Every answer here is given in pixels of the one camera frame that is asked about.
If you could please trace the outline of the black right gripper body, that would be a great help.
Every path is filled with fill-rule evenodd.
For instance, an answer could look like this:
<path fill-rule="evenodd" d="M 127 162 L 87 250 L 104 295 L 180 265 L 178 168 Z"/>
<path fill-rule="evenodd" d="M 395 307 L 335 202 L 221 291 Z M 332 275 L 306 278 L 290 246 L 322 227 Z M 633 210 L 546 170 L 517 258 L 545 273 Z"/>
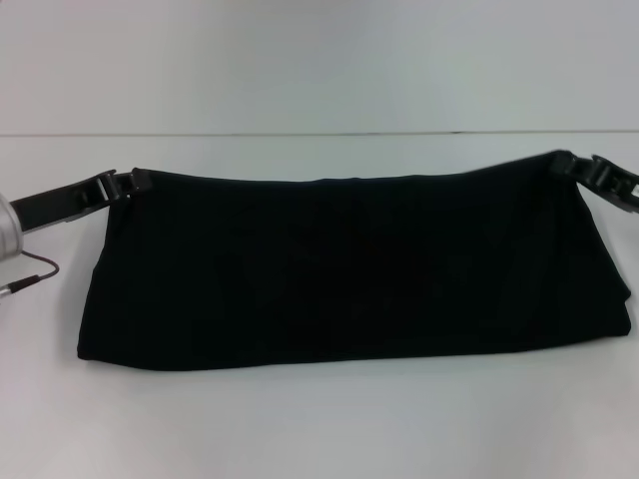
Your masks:
<path fill-rule="evenodd" d="M 637 214 L 638 176 L 600 156 L 593 156 L 592 161 L 592 191 L 617 208 Z"/>

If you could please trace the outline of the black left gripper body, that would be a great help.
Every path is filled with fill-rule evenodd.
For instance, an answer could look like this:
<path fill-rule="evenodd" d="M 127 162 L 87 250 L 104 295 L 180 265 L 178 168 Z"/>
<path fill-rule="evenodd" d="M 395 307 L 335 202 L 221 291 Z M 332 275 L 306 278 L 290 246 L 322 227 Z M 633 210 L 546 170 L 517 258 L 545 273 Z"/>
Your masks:
<path fill-rule="evenodd" d="M 101 210 L 119 198 L 116 172 L 10 203 L 23 233 L 67 223 Z"/>

